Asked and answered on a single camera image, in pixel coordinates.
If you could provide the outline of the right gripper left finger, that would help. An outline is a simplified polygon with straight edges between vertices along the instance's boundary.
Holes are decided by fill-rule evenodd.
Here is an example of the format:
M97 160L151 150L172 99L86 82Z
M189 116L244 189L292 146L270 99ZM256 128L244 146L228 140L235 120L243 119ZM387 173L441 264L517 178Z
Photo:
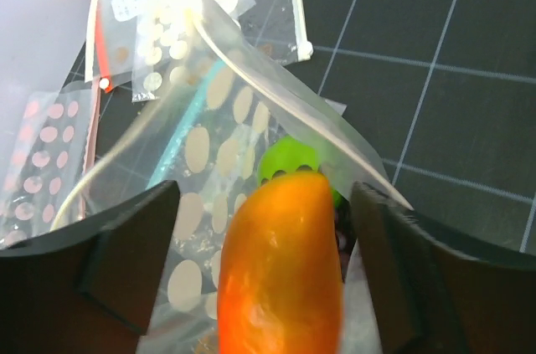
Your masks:
M1 252L4 353L133 353L152 317L180 202L165 181Z

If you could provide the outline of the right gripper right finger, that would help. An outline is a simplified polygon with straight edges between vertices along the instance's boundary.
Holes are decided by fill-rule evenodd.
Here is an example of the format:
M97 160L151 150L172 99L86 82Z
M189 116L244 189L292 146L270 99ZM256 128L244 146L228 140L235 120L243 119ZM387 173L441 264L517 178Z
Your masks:
M361 182L349 202L383 352L534 352L531 254L462 233Z

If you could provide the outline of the orange green toy mango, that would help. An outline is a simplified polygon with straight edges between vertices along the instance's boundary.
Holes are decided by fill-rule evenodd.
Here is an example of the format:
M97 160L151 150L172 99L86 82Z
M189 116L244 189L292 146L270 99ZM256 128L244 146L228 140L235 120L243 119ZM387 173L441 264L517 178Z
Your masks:
M328 180L296 172L254 191L222 248L222 353L336 353L343 281Z

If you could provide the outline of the green toy watermelon ball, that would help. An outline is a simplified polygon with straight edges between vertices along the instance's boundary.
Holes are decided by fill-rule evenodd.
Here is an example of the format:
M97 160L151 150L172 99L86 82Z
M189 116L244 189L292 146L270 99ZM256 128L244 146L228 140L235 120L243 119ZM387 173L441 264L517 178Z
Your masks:
M317 172L324 174L317 151L290 135L269 146L257 168L257 187L286 173Z

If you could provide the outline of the white-dotted zip bag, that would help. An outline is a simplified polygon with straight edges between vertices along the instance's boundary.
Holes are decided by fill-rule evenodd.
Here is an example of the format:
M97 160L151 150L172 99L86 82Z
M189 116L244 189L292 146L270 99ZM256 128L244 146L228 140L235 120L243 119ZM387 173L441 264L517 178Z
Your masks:
M214 352L221 249L232 216L257 188L266 149L290 135L317 151L337 195L365 182L397 203L378 153L326 102L255 49L216 3L193 19L193 51L169 64L161 95L148 100L119 141L71 190L55 217L66 225L79 206L97 214L147 190L147 183L200 82L209 82L165 180L181 192L162 281L140 353Z

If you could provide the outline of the purple toy grape bunch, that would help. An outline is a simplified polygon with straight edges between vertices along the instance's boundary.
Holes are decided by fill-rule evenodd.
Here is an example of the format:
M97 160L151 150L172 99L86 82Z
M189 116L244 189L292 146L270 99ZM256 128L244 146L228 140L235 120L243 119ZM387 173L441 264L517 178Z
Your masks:
M349 202L344 199L335 208L335 233L342 277L343 281L345 281L348 272L348 263L356 242L356 236L351 219L351 208Z

